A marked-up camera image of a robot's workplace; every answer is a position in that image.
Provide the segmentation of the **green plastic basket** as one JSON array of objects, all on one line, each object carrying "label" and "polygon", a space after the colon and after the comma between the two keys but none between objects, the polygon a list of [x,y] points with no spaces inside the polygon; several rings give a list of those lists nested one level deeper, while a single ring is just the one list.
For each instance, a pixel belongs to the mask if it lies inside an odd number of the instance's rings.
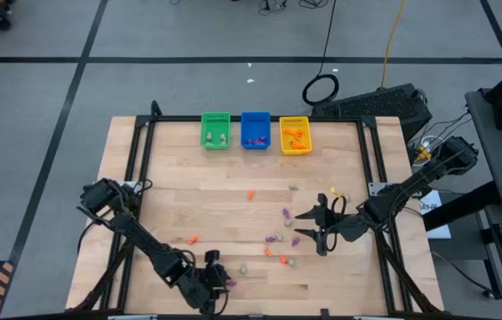
[{"label": "green plastic basket", "polygon": [[[200,146],[205,149],[227,149],[230,143],[231,115],[228,112],[209,112],[201,114]],[[211,132],[213,143],[206,143],[206,135]],[[222,146],[220,134],[227,135],[227,145]]]}]

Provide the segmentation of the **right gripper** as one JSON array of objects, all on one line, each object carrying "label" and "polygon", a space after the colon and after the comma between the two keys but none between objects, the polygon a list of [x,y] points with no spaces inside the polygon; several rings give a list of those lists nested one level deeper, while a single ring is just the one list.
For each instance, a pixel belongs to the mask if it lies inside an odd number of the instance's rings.
[{"label": "right gripper", "polygon": [[[317,195],[318,204],[314,205],[308,212],[301,213],[295,217],[296,220],[325,220],[334,214],[328,207],[328,198],[324,193]],[[334,229],[342,235],[347,242],[354,242],[363,236],[369,229],[367,220],[362,215],[347,215],[341,222],[338,222]],[[295,228],[295,232],[310,237],[315,242],[316,253],[319,256],[326,256],[335,247],[329,248],[327,244],[328,233],[322,228],[320,231],[314,229]]]}]

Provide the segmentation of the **yellow plastic basket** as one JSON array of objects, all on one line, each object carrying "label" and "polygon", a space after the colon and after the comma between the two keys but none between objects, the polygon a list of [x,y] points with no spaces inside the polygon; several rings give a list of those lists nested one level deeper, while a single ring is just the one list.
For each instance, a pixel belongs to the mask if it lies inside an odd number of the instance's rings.
[{"label": "yellow plastic basket", "polygon": [[[284,129],[291,129],[294,131],[293,135],[284,134]],[[294,135],[297,134],[298,129],[303,129],[304,133],[301,134],[301,140],[294,140]],[[298,156],[309,153],[312,146],[312,139],[309,127],[309,118],[307,116],[282,116],[279,118],[279,130],[281,150],[286,156]],[[292,148],[291,143],[298,142],[299,145],[306,145],[308,149]]]}]

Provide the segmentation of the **black computer case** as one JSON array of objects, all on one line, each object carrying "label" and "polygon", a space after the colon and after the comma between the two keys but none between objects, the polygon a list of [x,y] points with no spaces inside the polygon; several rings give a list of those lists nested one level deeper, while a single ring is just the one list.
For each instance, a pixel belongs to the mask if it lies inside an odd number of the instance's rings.
[{"label": "black computer case", "polygon": [[389,116],[400,120],[404,140],[411,140],[432,119],[425,93],[413,84],[379,89],[314,107],[313,116],[331,118]]}]

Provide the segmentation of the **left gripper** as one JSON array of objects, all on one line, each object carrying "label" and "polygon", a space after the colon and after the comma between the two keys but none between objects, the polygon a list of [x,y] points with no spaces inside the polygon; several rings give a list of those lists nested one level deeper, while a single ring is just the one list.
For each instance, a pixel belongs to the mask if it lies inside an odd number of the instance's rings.
[{"label": "left gripper", "polygon": [[205,268],[187,265],[178,280],[179,291],[189,307],[205,309],[206,314],[223,314],[229,301],[230,288],[218,288],[231,279],[219,258],[219,250],[206,252]]}]

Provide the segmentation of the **blue plastic basket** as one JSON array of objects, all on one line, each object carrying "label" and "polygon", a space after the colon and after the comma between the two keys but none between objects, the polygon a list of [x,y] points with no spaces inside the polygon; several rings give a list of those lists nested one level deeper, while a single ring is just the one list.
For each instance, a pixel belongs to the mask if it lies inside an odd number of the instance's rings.
[{"label": "blue plastic basket", "polygon": [[[247,140],[267,137],[267,145],[248,145]],[[241,114],[241,145],[245,149],[267,149],[271,145],[271,116],[268,112]]]}]

